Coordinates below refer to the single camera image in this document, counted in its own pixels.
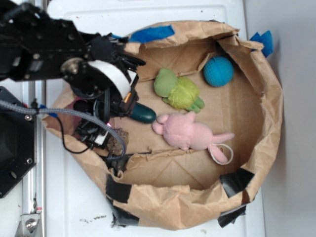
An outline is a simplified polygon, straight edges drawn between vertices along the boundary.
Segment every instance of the brown paper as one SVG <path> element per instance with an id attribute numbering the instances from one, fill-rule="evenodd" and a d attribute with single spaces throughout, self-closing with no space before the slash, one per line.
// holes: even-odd
<path id="1" fill-rule="evenodd" d="M 126 47 L 126 51 L 147 62 L 138 70 L 141 82 L 136 90 L 140 103 L 155 110 L 157 115 L 176 112 L 154 93 L 151 80 L 161 67 L 168 67 L 178 75 L 189 75 L 200 88 L 200 98 L 206 105 L 197 114 L 196 121 L 206 123 L 214 134 L 233 132 L 236 135 L 226 143 L 234 150 L 234 160 L 221 166 L 206 150 L 185 152 L 170 147 L 162 136 L 152 131 L 150 124 L 130 118 L 115 119 L 115 128 L 121 127 L 129 133 L 127 153 L 136 154 L 127 163 L 127 170 L 119 178 L 114 177 L 117 182 L 132 185 L 128 202 L 114 200 L 114 205 L 138 217 L 139 225 L 176 230 L 218 218 L 222 212 L 253 201 L 277 155 L 282 89 L 260 51 L 262 44 L 239 39 L 238 30 L 217 22 L 161 24 L 171 24 L 176 34 Z M 229 58 L 235 70 L 233 80 L 218 88 L 208 85 L 201 73 L 214 55 Z M 64 108 L 74 99 L 67 87 L 55 106 Z M 68 128 L 67 146 L 72 150 L 84 149 L 85 145 L 71 136 L 74 120 L 63 121 Z M 54 118 L 45 118 L 44 125 L 60 136 Z M 110 172 L 98 155 L 89 151 L 74 158 L 105 194 L 106 175 Z M 246 190 L 228 198 L 219 177 L 240 167 L 255 176 Z"/>

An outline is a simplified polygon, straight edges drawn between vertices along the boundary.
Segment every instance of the blue knitted ball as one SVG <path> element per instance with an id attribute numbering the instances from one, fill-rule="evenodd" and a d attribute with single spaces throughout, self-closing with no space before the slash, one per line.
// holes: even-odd
<path id="1" fill-rule="evenodd" d="M 211 58 L 204 67 L 204 78 L 211 86 L 224 86 L 233 79 L 232 63 L 224 57 Z"/>

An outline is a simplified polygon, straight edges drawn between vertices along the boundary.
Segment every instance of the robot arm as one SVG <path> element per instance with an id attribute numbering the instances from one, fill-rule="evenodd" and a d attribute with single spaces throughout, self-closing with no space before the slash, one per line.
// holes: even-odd
<path id="1" fill-rule="evenodd" d="M 155 112 L 137 103 L 135 90 L 137 67 L 145 62 L 125 54 L 126 43 L 112 34 L 81 33 L 72 21 L 51 19 L 29 3 L 0 3 L 0 81 L 63 78 L 82 99 L 75 109 L 105 123 L 123 116 L 152 123 Z M 76 132 L 93 144 L 104 131 L 91 126 L 83 120 Z"/>

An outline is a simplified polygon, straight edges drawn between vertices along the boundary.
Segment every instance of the pink stuffed bunny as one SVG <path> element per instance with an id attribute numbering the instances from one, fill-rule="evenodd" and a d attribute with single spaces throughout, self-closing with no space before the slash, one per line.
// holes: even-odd
<path id="1" fill-rule="evenodd" d="M 230 163 L 233 158 L 233 150 L 222 144 L 228 147 L 232 153 L 231 159 L 228 160 L 216 145 L 232 139 L 235 135 L 233 133 L 213 135 L 212 130 L 207 125 L 194 122 L 195 117 L 196 113 L 193 111 L 185 115 L 180 113 L 160 115 L 153 123 L 153 130 L 155 133 L 163 135 L 165 141 L 173 147 L 178 147 L 184 151 L 189 148 L 194 150 L 208 149 L 218 164 Z"/>

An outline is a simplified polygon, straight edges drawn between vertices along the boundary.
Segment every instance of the green plush frog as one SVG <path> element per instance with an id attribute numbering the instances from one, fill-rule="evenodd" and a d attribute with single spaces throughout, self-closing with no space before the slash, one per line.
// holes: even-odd
<path id="1" fill-rule="evenodd" d="M 198 87 L 187 77 L 177 77 L 170 69 L 161 68 L 154 90 L 162 100 L 177 110 L 200 112 L 205 104 L 199 98 Z"/>

